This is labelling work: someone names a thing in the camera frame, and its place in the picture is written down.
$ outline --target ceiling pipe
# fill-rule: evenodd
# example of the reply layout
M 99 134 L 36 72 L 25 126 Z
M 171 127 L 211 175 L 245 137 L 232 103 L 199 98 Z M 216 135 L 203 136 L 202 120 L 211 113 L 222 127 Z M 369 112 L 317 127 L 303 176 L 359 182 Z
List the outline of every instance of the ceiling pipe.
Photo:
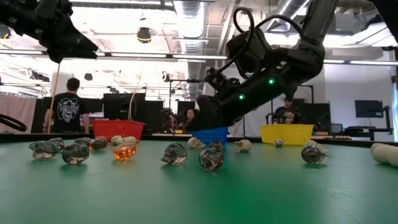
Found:
M 178 17 L 178 34 L 180 37 L 190 39 L 203 39 L 206 34 L 206 12 L 207 3 L 200 1 L 174 1 L 175 10 Z M 205 43 L 200 40 L 180 41 L 183 54 L 203 55 Z M 201 63 L 187 62 L 187 78 L 204 78 L 201 74 Z M 196 96 L 197 89 L 189 86 L 189 95 Z
M 93 7 L 104 9 L 148 9 L 175 12 L 172 1 L 70 1 L 73 7 Z
M 236 0 L 230 0 L 230 2 L 229 2 L 228 13 L 227 13 L 226 18 L 225 18 L 223 30 L 221 31 L 220 41 L 218 42 L 218 46 L 217 46 L 217 51 L 216 51 L 217 54 L 222 54 L 223 53 L 221 51 L 221 48 L 223 47 L 223 43 L 224 43 L 224 40 L 225 40 L 226 32 L 228 31 L 229 23 L 231 22 L 232 13 L 233 13 L 234 8 L 235 8 L 235 2 L 236 2 Z
M 278 3 L 278 8 L 267 16 L 279 14 L 293 19 L 297 15 L 299 10 L 306 6 L 310 1 L 311 0 L 280 0 Z M 263 31 L 267 32 L 284 25 L 287 25 L 285 21 L 282 21 L 280 19 L 273 19 L 263 26 L 266 27 L 265 29 L 263 28 Z

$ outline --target man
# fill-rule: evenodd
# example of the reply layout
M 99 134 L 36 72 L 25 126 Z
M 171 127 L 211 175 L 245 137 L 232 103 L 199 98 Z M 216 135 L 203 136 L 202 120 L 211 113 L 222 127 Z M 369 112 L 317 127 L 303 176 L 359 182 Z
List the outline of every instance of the man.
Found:
M 85 133 L 90 132 L 90 120 L 83 99 L 77 95 L 80 81 L 70 78 L 67 82 L 67 92 L 55 95 L 52 117 L 54 118 L 54 133 L 69 133 L 80 131 L 80 116 L 85 124 Z M 44 118 L 44 133 L 50 127 L 50 105 Z
M 277 108 L 274 113 L 274 122 L 278 124 L 295 124 L 298 123 L 299 115 L 297 110 L 294 110 L 293 101 L 287 97 L 284 100 L 285 105 Z

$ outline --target orange glass skull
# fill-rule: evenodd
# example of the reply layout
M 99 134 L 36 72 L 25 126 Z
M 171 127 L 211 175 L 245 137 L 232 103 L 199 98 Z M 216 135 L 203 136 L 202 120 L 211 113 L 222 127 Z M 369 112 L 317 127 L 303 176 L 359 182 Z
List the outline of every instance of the orange glass skull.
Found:
M 106 140 L 106 136 L 98 136 L 98 137 L 95 137 L 95 139 L 97 140 L 97 139 L 105 139 Z
M 113 149 L 113 155 L 117 160 L 127 160 L 136 153 L 136 144 L 122 143 Z

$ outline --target green table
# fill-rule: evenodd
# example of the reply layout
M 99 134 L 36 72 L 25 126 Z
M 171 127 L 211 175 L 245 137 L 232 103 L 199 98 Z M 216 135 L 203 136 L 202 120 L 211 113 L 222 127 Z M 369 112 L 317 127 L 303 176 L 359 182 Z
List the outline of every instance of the green table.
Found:
M 224 166 L 205 172 L 200 150 L 181 166 L 161 162 L 169 143 L 141 141 L 125 163 L 109 146 L 80 166 L 34 160 L 29 142 L 0 144 L 0 223 L 398 222 L 398 169 L 369 149 L 327 146 L 330 157 L 311 166 L 301 147 L 253 144 L 245 154 L 228 143 Z

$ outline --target black t-shirt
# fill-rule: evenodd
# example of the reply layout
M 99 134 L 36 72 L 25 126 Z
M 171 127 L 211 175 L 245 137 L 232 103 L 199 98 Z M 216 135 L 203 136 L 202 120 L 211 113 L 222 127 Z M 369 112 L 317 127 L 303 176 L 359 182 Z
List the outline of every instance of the black t-shirt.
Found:
M 278 124 L 296 124 L 299 116 L 297 110 L 281 106 L 275 110 L 274 119 L 276 119 Z
M 83 99 L 74 93 L 60 93 L 54 97 L 53 118 L 56 133 L 80 130 L 80 115 L 86 114 Z

